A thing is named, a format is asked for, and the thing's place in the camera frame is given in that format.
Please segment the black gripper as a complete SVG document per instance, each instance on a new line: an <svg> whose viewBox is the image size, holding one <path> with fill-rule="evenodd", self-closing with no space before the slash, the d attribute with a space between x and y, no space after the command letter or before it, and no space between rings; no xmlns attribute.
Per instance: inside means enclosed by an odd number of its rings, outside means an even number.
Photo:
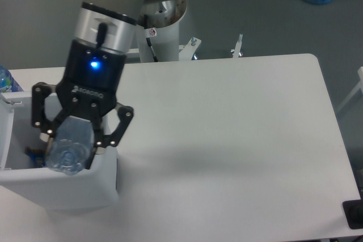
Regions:
<svg viewBox="0 0 363 242"><path fill-rule="evenodd" d="M99 150L117 147L134 117L131 106L116 100L125 60L125 55L112 54L73 40L61 81L58 84L39 82L32 86L31 124L40 129L40 139L47 143L46 155L57 130L70 114L91 121L93 138L86 169L91 168ZM61 104L61 110L53 120L49 120L45 113L45 100L51 94L56 94ZM117 112L119 123L111 134L105 134L103 116L111 110Z"/></svg>

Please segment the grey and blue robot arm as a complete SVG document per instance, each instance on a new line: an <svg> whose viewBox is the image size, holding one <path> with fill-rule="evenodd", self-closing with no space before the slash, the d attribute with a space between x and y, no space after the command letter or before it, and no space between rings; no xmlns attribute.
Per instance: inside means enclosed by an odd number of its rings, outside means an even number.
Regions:
<svg viewBox="0 0 363 242"><path fill-rule="evenodd" d="M82 1L62 79L32 87L31 123L47 143L47 168L73 175L119 144L134 116L116 99L126 54L142 6L162 1Z"/></svg>

